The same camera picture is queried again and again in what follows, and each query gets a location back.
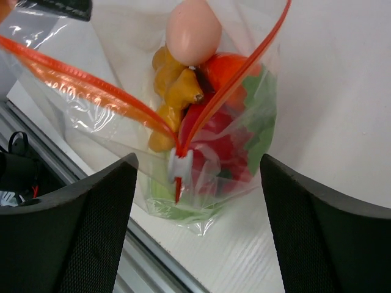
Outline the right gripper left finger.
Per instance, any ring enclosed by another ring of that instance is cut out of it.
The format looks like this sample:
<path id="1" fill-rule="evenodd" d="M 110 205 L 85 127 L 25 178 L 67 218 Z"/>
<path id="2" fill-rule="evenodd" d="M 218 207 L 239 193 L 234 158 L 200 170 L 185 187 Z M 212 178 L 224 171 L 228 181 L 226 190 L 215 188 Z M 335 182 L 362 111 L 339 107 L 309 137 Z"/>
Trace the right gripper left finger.
<path id="1" fill-rule="evenodd" d="M 137 168 L 129 154 L 50 194 L 1 208 L 1 291 L 112 292 Z"/>

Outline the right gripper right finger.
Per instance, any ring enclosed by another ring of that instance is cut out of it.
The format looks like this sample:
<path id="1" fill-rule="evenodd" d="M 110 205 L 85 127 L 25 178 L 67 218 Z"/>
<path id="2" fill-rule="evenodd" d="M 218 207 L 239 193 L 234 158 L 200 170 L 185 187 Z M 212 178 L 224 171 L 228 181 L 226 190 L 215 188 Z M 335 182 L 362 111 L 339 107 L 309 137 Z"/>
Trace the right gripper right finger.
<path id="1" fill-rule="evenodd" d="M 286 292 L 389 292 L 390 209 L 345 195 L 284 165 L 260 161 Z"/>

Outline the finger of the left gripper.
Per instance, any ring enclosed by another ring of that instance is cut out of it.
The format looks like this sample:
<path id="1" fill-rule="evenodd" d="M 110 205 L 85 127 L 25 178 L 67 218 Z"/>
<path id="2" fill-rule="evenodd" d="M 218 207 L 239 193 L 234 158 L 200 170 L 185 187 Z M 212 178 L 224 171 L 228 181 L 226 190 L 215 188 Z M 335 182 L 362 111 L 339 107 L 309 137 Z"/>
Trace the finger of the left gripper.
<path id="1" fill-rule="evenodd" d="M 27 11 L 39 11 L 81 21 L 90 21 L 92 0 L 36 0 L 16 1 L 15 7 Z"/>

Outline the green cabbage toy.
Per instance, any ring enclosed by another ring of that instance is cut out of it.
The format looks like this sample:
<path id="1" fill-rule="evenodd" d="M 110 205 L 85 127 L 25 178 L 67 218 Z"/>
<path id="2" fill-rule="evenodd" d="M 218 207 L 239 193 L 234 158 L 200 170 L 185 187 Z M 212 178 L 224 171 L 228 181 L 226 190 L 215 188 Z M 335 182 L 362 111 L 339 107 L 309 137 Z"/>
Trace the green cabbage toy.
<path id="1" fill-rule="evenodd" d="M 149 196 L 145 197 L 150 215 L 178 223 L 204 222 L 219 213 L 224 202 L 214 202 L 210 197 L 199 197 L 185 192 L 179 203 L 175 203 L 174 194 L 159 182 L 149 180 Z"/>

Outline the pink peach toy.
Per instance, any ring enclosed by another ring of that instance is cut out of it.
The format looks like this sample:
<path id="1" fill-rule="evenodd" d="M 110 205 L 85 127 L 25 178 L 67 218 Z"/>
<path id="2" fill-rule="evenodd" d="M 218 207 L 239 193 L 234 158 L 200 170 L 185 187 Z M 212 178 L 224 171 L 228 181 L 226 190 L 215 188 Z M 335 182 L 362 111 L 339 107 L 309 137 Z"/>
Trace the pink peach toy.
<path id="1" fill-rule="evenodd" d="M 169 15 L 166 45 L 183 65 L 206 62 L 217 51 L 221 37 L 222 26 L 206 1 L 182 1 Z"/>

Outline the yellow ginger root toy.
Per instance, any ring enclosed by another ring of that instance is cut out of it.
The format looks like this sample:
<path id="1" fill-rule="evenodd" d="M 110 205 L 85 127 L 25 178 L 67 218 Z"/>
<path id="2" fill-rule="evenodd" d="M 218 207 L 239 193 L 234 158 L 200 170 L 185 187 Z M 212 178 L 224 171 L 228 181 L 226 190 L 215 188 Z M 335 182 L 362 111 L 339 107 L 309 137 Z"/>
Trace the yellow ginger root toy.
<path id="1" fill-rule="evenodd" d="M 195 71 L 176 61 L 167 46 L 160 47 L 152 59 L 155 71 L 153 88 L 162 101 L 156 113 L 178 137 L 184 111 L 204 100 Z"/>

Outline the clear orange zip top bag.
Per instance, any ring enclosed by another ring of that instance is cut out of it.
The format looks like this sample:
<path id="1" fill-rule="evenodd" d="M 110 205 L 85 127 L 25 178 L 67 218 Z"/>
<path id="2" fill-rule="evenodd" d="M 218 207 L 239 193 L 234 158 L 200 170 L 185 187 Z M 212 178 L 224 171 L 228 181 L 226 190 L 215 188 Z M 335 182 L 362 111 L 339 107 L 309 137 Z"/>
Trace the clear orange zip top bag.
<path id="1" fill-rule="evenodd" d="M 2 1 L 1 57 L 37 126 L 90 168 L 133 153 L 136 203 L 205 232 L 257 187 L 290 1 Z"/>

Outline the red bell pepper toy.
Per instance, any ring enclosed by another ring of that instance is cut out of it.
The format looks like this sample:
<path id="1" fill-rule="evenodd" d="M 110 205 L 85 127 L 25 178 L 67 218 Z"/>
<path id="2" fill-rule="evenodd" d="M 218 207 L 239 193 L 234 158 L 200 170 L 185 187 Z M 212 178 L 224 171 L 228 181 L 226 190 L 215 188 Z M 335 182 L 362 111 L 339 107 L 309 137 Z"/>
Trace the red bell pepper toy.
<path id="1" fill-rule="evenodd" d="M 192 183 L 200 194 L 217 191 L 222 184 L 224 193 L 251 182 L 245 144 L 253 134 L 245 127 L 221 133 L 234 121 L 227 107 L 220 108 L 191 142 L 193 150 Z"/>

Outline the orange carrot toy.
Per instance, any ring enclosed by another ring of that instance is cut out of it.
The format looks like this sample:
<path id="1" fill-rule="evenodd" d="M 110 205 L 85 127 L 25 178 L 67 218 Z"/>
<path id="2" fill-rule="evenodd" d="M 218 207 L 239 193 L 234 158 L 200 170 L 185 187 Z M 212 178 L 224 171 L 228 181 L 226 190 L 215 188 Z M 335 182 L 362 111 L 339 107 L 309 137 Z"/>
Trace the orange carrot toy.
<path id="1" fill-rule="evenodd" d="M 218 52 L 201 64 L 199 69 L 218 91 L 246 61 L 247 57 L 240 54 Z M 243 145 L 243 155 L 251 174 L 257 172 L 261 157 L 272 142 L 277 114 L 276 91 L 277 78 L 265 65 L 257 62 L 225 101 L 226 107 L 239 119 L 235 126 L 244 126 L 248 133 Z"/>

